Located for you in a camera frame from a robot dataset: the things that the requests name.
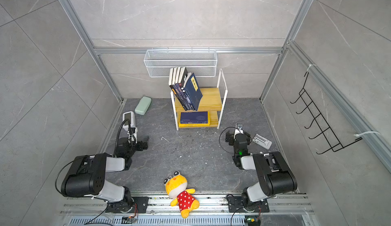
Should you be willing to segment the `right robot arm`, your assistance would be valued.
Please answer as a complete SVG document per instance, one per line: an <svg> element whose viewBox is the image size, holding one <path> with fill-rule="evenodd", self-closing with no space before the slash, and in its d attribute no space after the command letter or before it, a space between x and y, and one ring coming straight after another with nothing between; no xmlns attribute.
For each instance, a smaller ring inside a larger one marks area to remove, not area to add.
<svg viewBox="0 0 391 226"><path fill-rule="evenodd" d="M264 209L268 212L268 198L297 189L297 180L279 151L257 154L248 151L252 142L265 149L269 148L272 142L268 139L258 134L252 138L249 133L235 128L233 133L227 131L225 142L234 149L232 158L235 166L241 170L256 171L258 178L257 183L245 188L240 197L235 197L236 200L240 199L235 211L253 212Z"/></svg>

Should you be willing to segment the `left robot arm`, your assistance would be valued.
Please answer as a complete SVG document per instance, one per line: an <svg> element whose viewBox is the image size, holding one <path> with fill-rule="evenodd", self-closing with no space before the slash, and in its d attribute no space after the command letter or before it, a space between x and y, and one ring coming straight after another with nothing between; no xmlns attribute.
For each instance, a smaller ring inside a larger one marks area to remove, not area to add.
<svg viewBox="0 0 391 226"><path fill-rule="evenodd" d="M137 213L137 204L126 186L116 185L106 180L107 173L128 171L132 165L132 156L137 151L148 149L149 137L137 138L135 121L126 118L117 132L113 154L100 153L82 155L74 158L61 187L56 191L64 197L89 197L107 203L105 212Z"/></svg>

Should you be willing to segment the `yellow cartoon book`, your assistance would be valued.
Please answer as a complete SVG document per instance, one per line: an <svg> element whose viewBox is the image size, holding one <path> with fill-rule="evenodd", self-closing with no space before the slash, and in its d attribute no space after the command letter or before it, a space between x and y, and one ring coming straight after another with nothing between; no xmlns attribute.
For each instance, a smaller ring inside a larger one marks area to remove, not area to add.
<svg viewBox="0 0 391 226"><path fill-rule="evenodd" d="M211 120L209 122L209 124L180 124L180 115L181 115L181 112L178 112L177 113L177 117L179 118L179 123L178 123L178 127L179 128L193 128L193 127L209 127L210 124L211 124Z"/></svg>

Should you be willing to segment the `blue book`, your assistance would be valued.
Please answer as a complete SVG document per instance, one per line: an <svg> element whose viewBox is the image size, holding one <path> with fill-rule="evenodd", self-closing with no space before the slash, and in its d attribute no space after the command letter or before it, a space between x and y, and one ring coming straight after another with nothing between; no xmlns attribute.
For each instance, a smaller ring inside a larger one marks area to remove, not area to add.
<svg viewBox="0 0 391 226"><path fill-rule="evenodd" d="M188 73L184 82L183 90L190 103L192 110L198 111L200 101L203 97L194 73Z"/></svg>

